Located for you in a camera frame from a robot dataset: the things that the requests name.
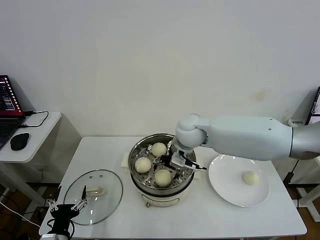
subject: glass pot lid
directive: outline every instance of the glass pot lid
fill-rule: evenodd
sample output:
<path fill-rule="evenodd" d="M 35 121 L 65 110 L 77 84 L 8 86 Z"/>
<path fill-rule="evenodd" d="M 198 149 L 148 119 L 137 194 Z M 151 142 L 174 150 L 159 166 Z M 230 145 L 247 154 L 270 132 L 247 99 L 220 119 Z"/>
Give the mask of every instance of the glass pot lid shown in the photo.
<path fill-rule="evenodd" d="M 109 217 L 118 207 L 123 193 L 120 178 L 109 170 L 89 171 L 69 187 L 64 204 L 77 204 L 86 186 L 87 205 L 72 219 L 79 225 L 92 225 Z"/>

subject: laptop screen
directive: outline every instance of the laptop screen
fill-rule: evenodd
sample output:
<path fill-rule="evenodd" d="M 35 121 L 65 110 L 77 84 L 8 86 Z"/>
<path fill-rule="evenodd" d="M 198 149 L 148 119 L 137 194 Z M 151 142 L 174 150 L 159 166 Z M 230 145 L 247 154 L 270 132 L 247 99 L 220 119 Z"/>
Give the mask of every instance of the laptop screen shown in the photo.
<path fill-rule="evenodd" d="M 310 113 L 309 113 L 309 116 L 306 120 L 305 125 L 314 124 L 314 123 L 320 121 L 320 98 L 319 98 L 319 95 L 320 95 L 320 87 L 318 87 L 318 90 L 316 92 L 316 95 L 315 95 L 315 98 L 314 98 L 313 104 L 311 106 L 311 110 L 310 110 Z"/>
<path fill-rule="evenodd" d="M 0 117 L 23 117 L 8 76 L 0 75 Z"/>

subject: computer mouse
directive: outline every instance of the computer mouse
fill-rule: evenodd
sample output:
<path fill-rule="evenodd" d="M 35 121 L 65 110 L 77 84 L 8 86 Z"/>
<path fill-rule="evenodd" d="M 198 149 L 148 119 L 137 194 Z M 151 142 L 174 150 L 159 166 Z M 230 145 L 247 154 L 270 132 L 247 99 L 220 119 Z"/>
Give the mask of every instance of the computer mouse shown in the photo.
<path fill-rule="evenodd" d="M 18 150 L 24 149 L 28 143 L 29 136 L 30 136 L 30 134 L 27 132 L 15 135 L 10 140 L 11 149 L 13 151 L 18 151 Z"/>

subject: black cable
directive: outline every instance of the black cable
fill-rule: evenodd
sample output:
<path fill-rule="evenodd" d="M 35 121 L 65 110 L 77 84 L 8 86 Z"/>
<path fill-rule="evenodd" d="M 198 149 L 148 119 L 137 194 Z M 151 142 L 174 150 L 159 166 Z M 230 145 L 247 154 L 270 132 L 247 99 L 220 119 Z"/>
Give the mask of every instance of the black cable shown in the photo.
<path fill-rule="evenodd" d="M 18 233 L 18 230 L 19 230 L 21 222 L 22 222 L 22 218 L 19 217 L 18 221 L 16 222 L 16 224 L 15 224 L 15 226 L 13 228 L 14 238 L 17 238 L 17 233 Z"/>
<path fill-rule="evenodd" d="M 70 235 L 70 237 L 69 237 L 69 240 L 71 240 L 71 238 L 72 238 L 73 235 L 75 234 L 75 224 L 74 224 L 74 222 L 73 222 L 72 220 L 70 220 L 70 223 L 71 223 L 71 225 L 72 225 L 72 233 L 71 233 L 71 235 Z"/>
<path fill-rule="evenodd" d="M 47 225 L 48 227 L 50 227 L 51 229 L 53 228 L 53 226 L 50 225 L 49 223 L 53 222 L 54 220 L 55 220 L 55 219 L 52 218 L 52 219 L 50 219 L 49 221 L 46 222 L 46 225 Z"/>
<path fill-rule="evenodd" d="M 292 171 L 288 172 L 283 180 L 283 184 L 285 187 L 288 187 L 289 183 L 291 183 L 291 179 L 294 177 L 294 170 L 296 169 L 296 166 L 299 163 L 299 159 L 296 161 Z"/>
<path fill-rule="evenodd" d="M 14 205 L 16 206 L 16 208 L 18 209 L 19 214 L 21 214 L 20 208 L 19 208 L 18 204 L 14 200 L 12 200 L 10 197 L 8 197 L 6 195 L 3 195 L 3 194 L 1 196 L 5 197 L 6 199 L 9 199 L 11 202 L 13 202 Z M 16 216 L 16 214 L 7 214 L 7 213 L 2 213 L 2 212 L 0 212 L 0 214 L 9 215 L 9 216 Z"/>
<path fill-rule="evenodd" d="M 296 166 L 298 165 L 298 163 L 299 163 L 299 160 L 297 160 L 297 161 L 296 161 L 296 163 L 295 163 L 295 165 L 294 165 L 294 167 L 293 167 L 293 169 L 292 169 L 291 173 L 294 173 L 294 170 L 296 169 Z"/>
<path fill-rule="evenodd" d="M 16 240 L 16 236 L 12 233 L 12 232 L 9 232 L 8 230 L 6 229 L 0 229 L 0 232 L 3 231 L 7 234 L 9 234 L 11 236 L 11 239 L 13 238 L 14 240 Z"/>
<path fill-rule="evenodd" d="M 47 119 L 47 117 L 49 116 L 49 112 L 48 111 L 28 111 L 28 112 L 24 112 L 24 114 L 26 116 L 30 116 L 30 115 L 33 115 L 33 114 L 42 114 L 42 113 L 46 113 L 46 116 L 45 118 L 42 120 L 42 122 L 39 124 L 39 125 L 27 125 L 27 124 L 22 124 L 22 125 L 19 125 L 18 127 L 20 129 L 23 129 L 23 128 L 37 128 L 37 127 L 40 127 L 44 121 Z"/>
<path fill-rule="evenodd" d="M 37 185 L 40 181 L 42 181 L 44 179 L 44 170 L 42 169 L 42 170 L 38 170 L 38 171 L 41 173 L 41 178 L 38 181 L 34 182 L 33 184 L 30 184 L 29 185 L 30 187 Z"/>
<path fill-rule="evenodd" d="M 2 195 L 2 196 L 3 196 L 3 197 L 6 197 L 6 198 L 8 198 L 10 201 L 12 201 L 12 202 L 16 205 L 16 207 L 18 208 L 18 211 L 19 211 L 19 213 L 20 213 L 21 215 L 33 214 L 33 213 L 41 212 L 41 210 L 38 210 L 38 211 L 28 211 L 28 212 L 25 212 L 25 213 L 21 213 L 21 211 L 20 211 L 20 209 L 19 209 L 19 207 L 18 207 L 18 205 L 17 205 L 17 203 L 16 203 L 15 201 L 13 201 L 11 198 L 9 198 L 9 197 L 7 197 L 7 196 L 5 196 L 5 195 Z M 43 204 L 42 208 L 45 207 L 46 202 L 47 202 L 47 199 L 44 198 L 44 204 Z M 4 213 L 4 212 L 0 212 L 0 214 L 2 214 L 2 215 L 7 215 L 7 216 L 17 216 L 16 214 L 9 214 L 9 213 Z"/>

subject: white table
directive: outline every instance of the white table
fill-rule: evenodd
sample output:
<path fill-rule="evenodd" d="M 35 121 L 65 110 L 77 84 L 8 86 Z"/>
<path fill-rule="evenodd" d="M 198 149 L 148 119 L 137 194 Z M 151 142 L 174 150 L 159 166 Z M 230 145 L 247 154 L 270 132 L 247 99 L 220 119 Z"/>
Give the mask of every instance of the white table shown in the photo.
<path fill-rule="evenodd" d="M 27 125 L 39 125 L 45 118 L 46 113 L 38 113 L 31 115 L 26 118 L 24 124 Z M 9 179 L 15 187 L 28 198 L 37 203 L 43 205 L 45 199 L 40 196 L 35 190 L 33 190 L 25 181 L 16 174 L 10 167 L 5 164 L 15 163 L 24 164 L 29 162 L 37 153 L 42 143 L 46 140 L 49 133 L 52 131 L 54 126 L 57 124 L 61 117 L 61 113 L 58 111 L 50 111 L 47 119 L 39 127 L 27 127 L 19 128 L 13 136 L 21 133 L 29 133 L 30 137 L 25 148 L 13 151 L 10 147 L 10 140 L 0 150 L 0 172 Z"/>
<path fill-rule="evenodd" d="M 88 239 L 225 239 L 303 235 L 306 226 L 270 161 L 259 162 L 270 183 L 270 195 L 256 207 L 239 207 L 222 199 L 211 187 L 208 172 L 192 181 L 185 200 L 171 207 L 145 207 L 129 173 L 121 167 L 124 153 L 142 137 L 84 137 L 62 179 L 58 201 L 82 174 L 96 169 L 116 173 L 123 184 L 122 200 L 106 220 L 88 226 L 75 225 L 74 238 Z M 196 156 L 208 167 L 217 156 L 198 147 Z M 47 213 L 39 233 L 50 229 Z"/>

